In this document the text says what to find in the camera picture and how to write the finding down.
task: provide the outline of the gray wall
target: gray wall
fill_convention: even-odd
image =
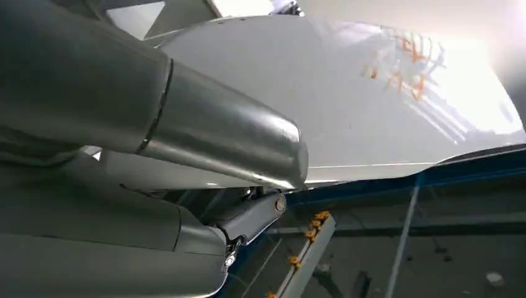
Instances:
[[[526,292],[526,236],[469,236],[436,237],[436,242],[448,250],[436,253],[430,237],[410,238],[399,273],[394,297],[469,298],[523,297]],[[289,265],[286,256],[299,251],[300,239],[283,240],[245,295],[247,298],[265,297],[276,291]],[[343,297],[351,297],[352,286],[359,271],[372,278],[368,298],[385,296],[391,273],[398,237],[333,238],[320,263],[330,264],[332,279]],[[239,274],[249,284],[261,267],[264,256],[274,246],[265,241]],[[495,289],[486,280],[486,273],[499,272],[505,286]],[[222,297],[241,297],[244,287],[235,281]],[[311,278],[302,298],[332,298],[327,290]]]

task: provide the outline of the blue metal frame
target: blue metal frame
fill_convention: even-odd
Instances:
[[[422,187],[525,174],[526,151],[436,166],[424,172],[426,179]],[[402,178],[355,181],[312,189],[308,191],[308,195],[296,192],[287,195],[287,205],[294,208],[303,204],[343,201],[357,196],[409,190],[413,188],[416,177],[417,174]]]

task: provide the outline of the bolt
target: bolt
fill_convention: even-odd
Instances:
[[[281,197],[279,199],[276,200],[276,210],[278,210],[279,212],[285,210],[285,206],[286,206],[286,202],[285,202],[285,198],[284,197]]]
[[[230,267],[232,264],[234,264],[234,261],[236,261],[235,255],[227,256],[225,260],[225,266]]]

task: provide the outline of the orange writing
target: orange writing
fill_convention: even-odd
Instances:
[[[402,77],[402,72],[400,72],[400,70],[389,77],[389,80],[387,81],[387,87],[391,86],[391,83],[394,79],[397,80],[398,94],[400,94],[402,93],[402,83],[404,83],[404,78]]]
[[[408,40],[407,38],[402,36],[395,36],[394,38],[402,41],[402,49],[404,51],[411,52],[411,58],[413,63],[426,58],[426,56],[422,55],[422,53],[419,53],[416,50],[416,44],[414,40]]]
[[[411,86],[413,90],[411,90],[411,95],[416,101],[422,100],[422,94],[424,93],[424,81],[426,80],[426,76],[422,73],[420,74],[420,81],[416,86]]]
[[[368,73],[369,69],[371,69],[371,79],[376,79],[378,77],[378,70],[368,65],[365,65],[363,67],[362,76],[365,76]]]

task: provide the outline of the metal pipe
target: metal pipe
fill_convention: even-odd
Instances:
[[[389,282],[387,284],[387,291],[385,292],[385,298],[392,298],[395,291],[396,280],[398,278],[398,272],[400,269],[400,263],[402,262],[402,256],[406,248],[406,243],[409,235],[409,228],[411,226],[412,216],[414,214],[414,206],[418,199],[418,192],[420,191],[420,184],[424,179],[424,174],[418,174],[416,178],[416,183],[412,192],[411,201],[409,201],[408,213],[406,215],[406,221],[404,223],[404,229],[402,230],[402,235],[400,236],[400,241],[398,242],[398,248],[396,249],[396,256],[394,258],[393,269],[391,270],[391,276],[389,277]]]
[[[272,255],[274,255],[274,253],[276,252],[276,250],[278,249],[278,246],[281,244],[281,241],[283,239],[280,238],[280,240],[276,243],[276,245],[274,246],[274,248],[272,249],[272,251],[269,253],[269,255],[267,256],[267,258],[265,259],[265,261],[263,262],[263,265],[261,265],[261,268],[259,268],[259,270],[257,271],[256,275],[254,276],[254,278],[252,278],[252,281],[250,282],[250,284],[248,285],[248,287],[245,288],[245,291],[243,292],[243,295],[241,295],[241,298],[244,298],[245,295],[248,293],[248,291],[250,290],[250,288],[252,287],[252,285],[254,284],[254,282],[256,281],[256,279],[258,278],[258,276],[261,274],[261,272],[263,271],[263,269],[265,269],[265,266],[267,266],[267,263],[269,262],[270,258],[272,257]]]

